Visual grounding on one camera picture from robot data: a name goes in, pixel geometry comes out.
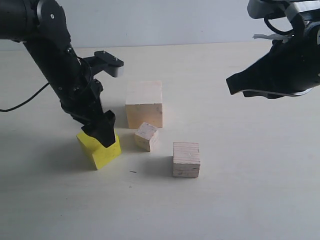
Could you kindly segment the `left grey black robot arm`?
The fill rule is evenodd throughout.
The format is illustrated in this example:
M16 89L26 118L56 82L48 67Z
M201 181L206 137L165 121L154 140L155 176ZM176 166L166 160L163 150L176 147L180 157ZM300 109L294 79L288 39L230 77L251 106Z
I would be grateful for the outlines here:
M108 148L116 142L116 116L104 111L102 84L111 59L77 56L65 11L55 0L2 0L0 38L22 43L59 98L61 108L81 123L83 132Z

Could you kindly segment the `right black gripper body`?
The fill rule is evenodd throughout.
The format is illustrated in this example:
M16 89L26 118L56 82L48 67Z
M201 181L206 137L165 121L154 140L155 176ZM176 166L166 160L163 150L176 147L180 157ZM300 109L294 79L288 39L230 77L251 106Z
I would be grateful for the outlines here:
M297 97L320 85L320 22L294 20L282 31L268 19L265 24L287 39L273 40L259 61L259 95L267 99Z

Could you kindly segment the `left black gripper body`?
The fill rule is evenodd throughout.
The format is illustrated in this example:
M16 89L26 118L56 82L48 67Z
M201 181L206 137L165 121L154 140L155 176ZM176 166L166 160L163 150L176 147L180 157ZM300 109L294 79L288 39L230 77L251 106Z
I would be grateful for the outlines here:
M103 86L88 62L47 62L46 79L64 112L74 120L92 127L104 117Z

